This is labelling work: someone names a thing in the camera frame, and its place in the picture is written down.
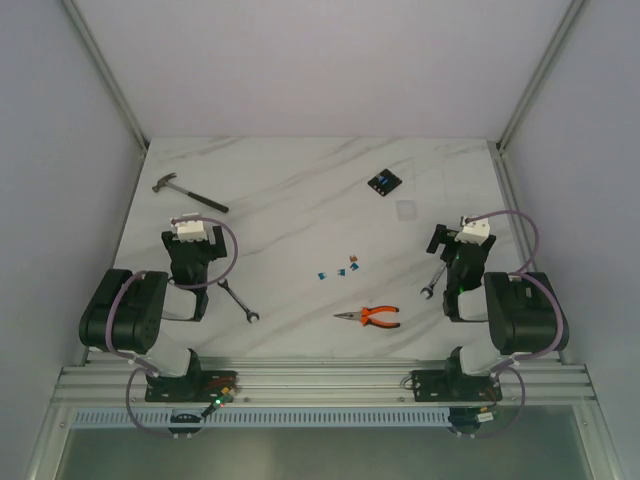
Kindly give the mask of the black fuse box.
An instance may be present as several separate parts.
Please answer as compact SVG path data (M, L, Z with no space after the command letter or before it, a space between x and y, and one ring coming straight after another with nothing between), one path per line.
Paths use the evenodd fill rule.
M402 184L402 180L389 169L384 169L372 177L367 185L380 196L385 197Z

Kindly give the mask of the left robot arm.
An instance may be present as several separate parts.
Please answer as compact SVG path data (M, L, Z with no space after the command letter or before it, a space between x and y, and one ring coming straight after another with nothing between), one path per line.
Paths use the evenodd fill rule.
M170 271L108 270L81 317L79 338L141 367L148 398L192 402L205 386L200 359L162 333L161 325L204 318L209 264L225 258L227 248L223 229L202 221L180 223L161 240Z

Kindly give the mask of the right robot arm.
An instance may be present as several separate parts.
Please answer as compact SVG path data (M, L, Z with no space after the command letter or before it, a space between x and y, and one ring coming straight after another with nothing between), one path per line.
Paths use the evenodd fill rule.
M495 377L522 360L563 350L569 326L546 274L488 272L496 242L486 221L451 229L438 224L426 248L442 265L421 294L430 299L445 277L444 315L457 323L485 323L488 335L458 347L446 360L444 390L464 399L480 378Z

